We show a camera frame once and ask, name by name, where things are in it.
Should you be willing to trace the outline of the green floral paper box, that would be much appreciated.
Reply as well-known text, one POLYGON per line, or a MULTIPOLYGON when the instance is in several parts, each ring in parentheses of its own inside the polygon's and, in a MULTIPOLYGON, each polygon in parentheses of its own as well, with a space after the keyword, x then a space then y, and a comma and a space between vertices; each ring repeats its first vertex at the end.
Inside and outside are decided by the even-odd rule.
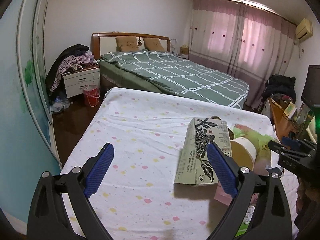
POLYGON ((231 157, 232 139, 226 121, 218 118, 193 118, 187 128, 174 183, 191 186, 217 184, 217 175, 207 157, 207 146, 214 142, 225 155, 231 157))

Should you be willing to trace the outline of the pink white curtain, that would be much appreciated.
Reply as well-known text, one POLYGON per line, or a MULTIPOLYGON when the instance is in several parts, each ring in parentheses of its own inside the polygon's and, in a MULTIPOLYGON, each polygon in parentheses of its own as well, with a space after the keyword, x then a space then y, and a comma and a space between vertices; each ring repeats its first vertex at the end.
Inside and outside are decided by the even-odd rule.
POLYGON ((246 105, 257 108, 265 83, 283 75, 296 25, 272 12, 229 0, 193 0, 189 60, 248 83, 246 105))

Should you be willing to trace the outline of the wooden bed with headboard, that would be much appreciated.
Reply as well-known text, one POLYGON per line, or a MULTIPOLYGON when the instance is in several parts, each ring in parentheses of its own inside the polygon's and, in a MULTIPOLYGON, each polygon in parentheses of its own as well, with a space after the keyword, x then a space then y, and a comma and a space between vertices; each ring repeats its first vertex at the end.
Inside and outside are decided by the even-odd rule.
POLYGON ((168 37, 93 33, 102 84, 163 93, 242 109, 249 85, 236 77, 176 56, 168 37))

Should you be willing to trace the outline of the dark clothes heap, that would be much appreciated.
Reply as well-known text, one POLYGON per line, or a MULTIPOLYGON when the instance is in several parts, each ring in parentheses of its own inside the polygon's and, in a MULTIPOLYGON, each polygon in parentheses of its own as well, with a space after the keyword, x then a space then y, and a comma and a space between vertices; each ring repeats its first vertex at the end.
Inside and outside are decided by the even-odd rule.
POLYGON ((283 94, 289 96, 293 102, 296 101, 295 77, 288 77, 274 74, 269 77, 265 83, 265 89, 262 93, 262 102, 275 94, 283 94))

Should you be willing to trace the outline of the left brown pillow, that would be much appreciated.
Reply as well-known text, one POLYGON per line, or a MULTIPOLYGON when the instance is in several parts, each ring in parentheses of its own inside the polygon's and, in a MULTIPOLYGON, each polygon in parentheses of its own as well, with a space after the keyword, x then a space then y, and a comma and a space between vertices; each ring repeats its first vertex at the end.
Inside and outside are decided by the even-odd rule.
POLYGON ((136 36, 118 36, 116 37, 116 43, 120 52, 139 51, 136 36))

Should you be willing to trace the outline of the white dotted table cloth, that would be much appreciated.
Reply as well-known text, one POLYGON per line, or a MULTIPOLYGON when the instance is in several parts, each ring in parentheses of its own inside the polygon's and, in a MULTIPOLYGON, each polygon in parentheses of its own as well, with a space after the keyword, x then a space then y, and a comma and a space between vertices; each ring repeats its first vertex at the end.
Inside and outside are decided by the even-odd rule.
POLYGON ((227 207, 214 185, 174 185, 187 127, 194 117, 218 116, 274 137, 268 117, 140 90, 112 88, 63 173, 98 154, 107 143, 114 159, 91 205, 114 239, 206 239, 227 207))

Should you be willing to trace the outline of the small pink carton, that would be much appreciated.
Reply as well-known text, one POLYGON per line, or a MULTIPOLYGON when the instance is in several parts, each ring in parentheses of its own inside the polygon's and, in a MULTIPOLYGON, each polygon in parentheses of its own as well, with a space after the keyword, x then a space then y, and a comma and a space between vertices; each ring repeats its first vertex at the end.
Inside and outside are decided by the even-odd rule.
POLYGON ((217 184, 214 199, 217 200, 218 202, 226 205, 226 206, 230 206, 230 204, 233 200, 233 198, 230 194, 225 193, 220 182, 218 182, 218 184, 217 184))

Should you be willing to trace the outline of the wooden desk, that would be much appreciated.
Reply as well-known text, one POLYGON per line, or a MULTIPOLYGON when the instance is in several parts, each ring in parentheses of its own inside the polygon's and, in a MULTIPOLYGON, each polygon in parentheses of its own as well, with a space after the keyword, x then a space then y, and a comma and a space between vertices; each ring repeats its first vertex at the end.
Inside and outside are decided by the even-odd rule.
POLYGON ((272 99, 268 99, 268 102, 272 113, 272 123, 274 124, 275 133, 279 141, 281 141, 283 137, 295 137, 297 127, 287 118, 284 114, 284 110, 274 103, 272 99))

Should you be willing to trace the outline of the green white paper cup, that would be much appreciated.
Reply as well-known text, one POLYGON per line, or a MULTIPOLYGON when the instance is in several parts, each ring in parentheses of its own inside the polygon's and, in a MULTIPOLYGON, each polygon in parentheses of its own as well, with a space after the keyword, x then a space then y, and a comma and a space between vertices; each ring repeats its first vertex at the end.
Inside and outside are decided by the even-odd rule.
POLYGON ((232 131, 232 157, 238 166, 245 166, 255 174, 267 176, 267 169, 271 168, 271 150, 268 148, 268 142, 279 140, 241 124, 235 124, 232 131))

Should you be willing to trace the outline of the beige air conditioner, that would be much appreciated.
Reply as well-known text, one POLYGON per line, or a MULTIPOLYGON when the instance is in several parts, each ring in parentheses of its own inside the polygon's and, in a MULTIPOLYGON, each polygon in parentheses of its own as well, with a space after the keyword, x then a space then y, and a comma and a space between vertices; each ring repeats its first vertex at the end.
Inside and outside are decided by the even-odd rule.
POLYGON ((304 18, 296 27, 296 39, 299 43, 304 42, 313 35, 313 25, 310 20, 304 18))

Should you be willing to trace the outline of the green checked duvet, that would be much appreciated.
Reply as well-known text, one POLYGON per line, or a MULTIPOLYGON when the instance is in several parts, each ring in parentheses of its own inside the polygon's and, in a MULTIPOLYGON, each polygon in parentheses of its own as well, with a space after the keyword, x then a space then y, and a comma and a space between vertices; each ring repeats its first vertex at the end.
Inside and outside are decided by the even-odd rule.
POLYGON ((108 52, 100 65, 117 71, 122 86, 242 109, 249 85, 226 73, 168 52, 108 52))

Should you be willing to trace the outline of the sliding wardrobe door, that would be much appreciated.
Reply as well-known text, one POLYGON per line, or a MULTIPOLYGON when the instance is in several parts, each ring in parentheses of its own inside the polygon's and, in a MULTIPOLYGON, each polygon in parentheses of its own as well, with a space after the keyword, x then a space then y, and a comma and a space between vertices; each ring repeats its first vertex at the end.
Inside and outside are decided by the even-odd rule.
POLYGON ((1 18, 1 209, 20 224, 41 173, 60 172, 40 75, 46 1, 12 0, 1 18))

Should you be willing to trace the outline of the brown pillow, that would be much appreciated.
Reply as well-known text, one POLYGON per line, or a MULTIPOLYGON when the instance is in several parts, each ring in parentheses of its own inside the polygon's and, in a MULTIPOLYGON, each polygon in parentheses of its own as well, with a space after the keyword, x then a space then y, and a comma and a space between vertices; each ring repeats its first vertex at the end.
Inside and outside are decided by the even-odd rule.
POLYGON ((118 36, 116 37, 116 43, 120 52, 139 51, 136 36, 118 36))
POLYGON ((161 51, 164 52, 165 49, 161 45, 159 38, 144 38, 144 48, 147 50, 161 51))

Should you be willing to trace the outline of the tissue box on nightstand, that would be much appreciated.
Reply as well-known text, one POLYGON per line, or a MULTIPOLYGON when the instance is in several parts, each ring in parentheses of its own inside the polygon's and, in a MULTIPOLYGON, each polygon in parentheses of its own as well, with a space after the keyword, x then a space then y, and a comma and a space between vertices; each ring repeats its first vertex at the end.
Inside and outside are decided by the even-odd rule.
POLYGON ((180 54, 181 55, 188 55, 189 54, 189 47, 185 46, 185 45, 182 45, 180 47, 180 54))

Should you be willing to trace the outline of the white bedside drawer cabinet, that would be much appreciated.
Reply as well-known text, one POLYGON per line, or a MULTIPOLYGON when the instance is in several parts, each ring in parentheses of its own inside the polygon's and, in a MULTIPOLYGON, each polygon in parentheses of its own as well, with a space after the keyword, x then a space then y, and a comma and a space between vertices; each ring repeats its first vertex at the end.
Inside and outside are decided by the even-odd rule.
POLYGON ((63 82, 67 98, 80 95, 87 86, 100 87, 100 68, 99 66, 90 66, 76 72, 66 72, 63 75, 63 82))

